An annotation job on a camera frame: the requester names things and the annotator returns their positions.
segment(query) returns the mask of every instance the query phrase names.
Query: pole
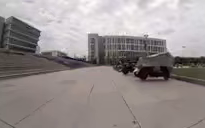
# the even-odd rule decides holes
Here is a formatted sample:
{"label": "pole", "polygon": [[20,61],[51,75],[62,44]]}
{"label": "pole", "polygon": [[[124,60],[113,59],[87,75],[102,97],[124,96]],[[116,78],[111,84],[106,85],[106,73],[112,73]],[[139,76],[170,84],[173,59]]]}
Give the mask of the pole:
{"label": "pole", "polygon": [[148,50],[147,50],[147,39],[148,39],[148,36],[149,35],[147,35],[147,34],[144,35],[144,37],[145,37],[144,49],[145,49],[145,52],[146,52],[146,56],[149,55]]}

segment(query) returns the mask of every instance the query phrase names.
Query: concrete pavement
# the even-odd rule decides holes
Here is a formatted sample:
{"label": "concrete pavement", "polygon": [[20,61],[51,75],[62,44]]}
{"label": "concrete pavement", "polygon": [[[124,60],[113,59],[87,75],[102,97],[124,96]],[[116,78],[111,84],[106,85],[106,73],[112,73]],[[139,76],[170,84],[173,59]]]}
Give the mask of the concrete pavement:
{"label": "concrete pavement", "polygon": [[205,87],[93,67],[0,81],[0,128],[205,128]]}

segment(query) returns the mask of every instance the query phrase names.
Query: tire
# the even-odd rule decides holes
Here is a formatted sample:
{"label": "tire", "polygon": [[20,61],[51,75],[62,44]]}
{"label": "tire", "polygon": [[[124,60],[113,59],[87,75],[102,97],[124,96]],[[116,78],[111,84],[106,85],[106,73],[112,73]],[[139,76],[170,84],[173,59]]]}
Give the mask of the tire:
{"label": "tire", "polygon": [[124,75],[127,75],[127,74],[128,74],[128,72],[129,72],[129,71],[128,71],[128,69],[127,69],[127,68],[125,68],[125,67],[124,67],[124,68],[122,69],[122,73],[123,73]]}
{"label": "tire", "polygon": [[141,69],[141,71],[139,72],[139,78],[141,79],[141,80],[146,80],[147,79],[147,77],[148,77],[148,75],[149,75],[149,71],[146,69],[146,68],[143,68],[143,69]]}
{"label": "tire", "polygon": [[169,73],[168,69],[167,68],[162,68],[162,71],[163,71],[163,78],[164,78],[164,80],[169,80],[170,73]]}
{"label": "tire", "polygon": [[164,73],[164,76],[163,76],[164,80],[169,80],[170,78],[170,74],[169,73]]}
{"label": "tire", "polygon": [[128,74],[128,70],[122,70],[122,73],[123,73],[124,75],[127,75],[127,74]]}
{"label": "tire", "polygon": [[138,74],[136,74],[136,73],[134,72],[134,76],[135,76],[135,77],[138,77]]}

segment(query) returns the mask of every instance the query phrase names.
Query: sky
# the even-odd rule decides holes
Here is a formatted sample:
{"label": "sky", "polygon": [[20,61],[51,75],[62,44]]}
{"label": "sky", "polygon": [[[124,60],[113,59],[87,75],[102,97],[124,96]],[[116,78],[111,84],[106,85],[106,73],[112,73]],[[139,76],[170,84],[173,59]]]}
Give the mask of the sky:
{"label": "sky", "polygon": [[175,56],[205,56],[205,0],[0,0],[0,16],[40,29],[41,51],[84,56],[87,33],[148,34]]}

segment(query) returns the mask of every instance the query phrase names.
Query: grass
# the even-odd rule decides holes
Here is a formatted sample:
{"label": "grass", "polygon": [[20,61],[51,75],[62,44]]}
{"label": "grass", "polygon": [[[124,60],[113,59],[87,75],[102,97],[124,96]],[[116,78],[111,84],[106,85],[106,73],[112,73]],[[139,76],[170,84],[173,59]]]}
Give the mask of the grass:
{"label": "grass", "polygon": [[177,68],[173,74],[205,80],[205,68]]}

